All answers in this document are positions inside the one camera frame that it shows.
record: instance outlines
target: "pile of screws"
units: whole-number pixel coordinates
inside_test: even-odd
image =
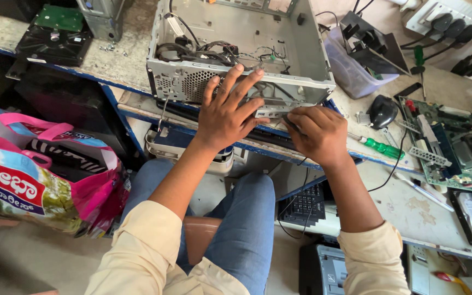
[[[107,47],[100,46],[100,50],[104,50],[105,52],[114,51],[116,43],[112,41],[111,43],[107,44]],[[123,51],[123,56],[128,57],[127,52]]]

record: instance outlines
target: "motherboard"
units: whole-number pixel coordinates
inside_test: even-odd
[[[412,150],[427,182],[472,191],[472,113],[404,97],[400,103],[418,131]]]

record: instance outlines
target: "brown stool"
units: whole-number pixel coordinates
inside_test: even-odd
[[[219,218],[185,216],[185,243],[187,244],[187,255],[189,264],[199,264],[207,247],[212,241],[214,234],[221,224]]]

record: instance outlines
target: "cream shirt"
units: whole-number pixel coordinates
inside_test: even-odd
[[[249,294],[236,278],[207,258],[189,276],[176,265],[181,219],[150,200],[132,209],[114,233],[90,277],[85,295]],[[349,276],[346,294],[410,294],[400,261],[402,239],[388,222],[372,231],[338,237]]]

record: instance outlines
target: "shirt cuff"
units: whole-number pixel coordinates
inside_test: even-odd
[[[353,261],[371,264],[388,263],[402,254],[402,237],[389,222],[364,232],[340,231],[340,248]]]
[[[126,216],[114,233],[112,246],[127,231],[157,251],[171,265],[176,263],[181,240],[181,219],[160,203],[146,200],[138,204]]]

